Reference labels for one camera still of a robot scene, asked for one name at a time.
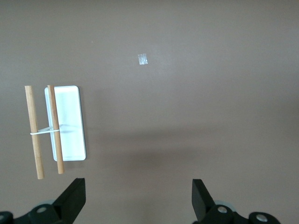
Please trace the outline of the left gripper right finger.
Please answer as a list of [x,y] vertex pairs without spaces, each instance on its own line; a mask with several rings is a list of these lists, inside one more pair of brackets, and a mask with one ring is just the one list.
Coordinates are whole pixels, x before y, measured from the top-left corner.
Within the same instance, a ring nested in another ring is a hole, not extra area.
[[192,206],[196,215],[196,224],[278,224],[273,215],[264,212],[252,212],[242,217],[229,203],[214,201],[201,179],[192,181]]

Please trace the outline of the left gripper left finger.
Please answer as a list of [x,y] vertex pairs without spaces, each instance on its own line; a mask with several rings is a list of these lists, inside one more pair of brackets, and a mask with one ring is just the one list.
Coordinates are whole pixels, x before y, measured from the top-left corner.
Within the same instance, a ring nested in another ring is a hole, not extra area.
[[85,203],[85,179],[76,178],[53,203],[40,204],[18,218],[14,218],[9,211],[2,211],[0,222],[2,224],[72,224]]

